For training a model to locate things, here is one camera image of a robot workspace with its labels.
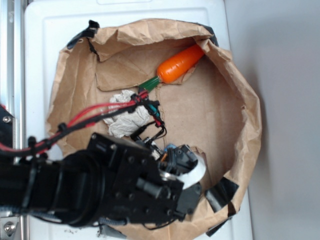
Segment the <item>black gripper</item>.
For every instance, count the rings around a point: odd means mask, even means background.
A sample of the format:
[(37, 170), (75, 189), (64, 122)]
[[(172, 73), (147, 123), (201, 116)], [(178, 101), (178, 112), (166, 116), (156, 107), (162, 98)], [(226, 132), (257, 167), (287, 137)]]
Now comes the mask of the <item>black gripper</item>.
[[(202, 186), (183, 190), (179, 180), (161, 177), (149, 149), (132, 141), (94, 133), (88, 151), (100, 164), (102, 197), (96, 215), (132, 224), (164, 224), (183, 221), (198, 205)], [(186, 144), (167, 148), (164, 170), (174, 175), (189, 173), (198, 158)]]

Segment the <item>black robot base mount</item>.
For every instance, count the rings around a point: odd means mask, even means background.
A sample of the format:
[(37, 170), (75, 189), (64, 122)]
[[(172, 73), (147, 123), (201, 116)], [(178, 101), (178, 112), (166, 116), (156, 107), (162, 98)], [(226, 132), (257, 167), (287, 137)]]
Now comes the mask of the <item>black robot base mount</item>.
[(12, 149), (15, 143), (15, 118), (0, 105), (0, 143), (5, 150)]

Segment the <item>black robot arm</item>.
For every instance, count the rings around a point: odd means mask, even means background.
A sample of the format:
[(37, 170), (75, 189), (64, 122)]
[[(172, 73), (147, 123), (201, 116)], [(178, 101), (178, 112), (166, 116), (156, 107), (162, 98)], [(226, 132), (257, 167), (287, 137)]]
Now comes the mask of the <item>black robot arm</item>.
[(170, 224), (198, 205), (199, 180), (186, 183), (182, 175), (200, 163), (187, 145), (160, 162), (145, 146), (95, 133), (85, 150), (62, 160), (2, 162), (0, 207), (72, 227)]

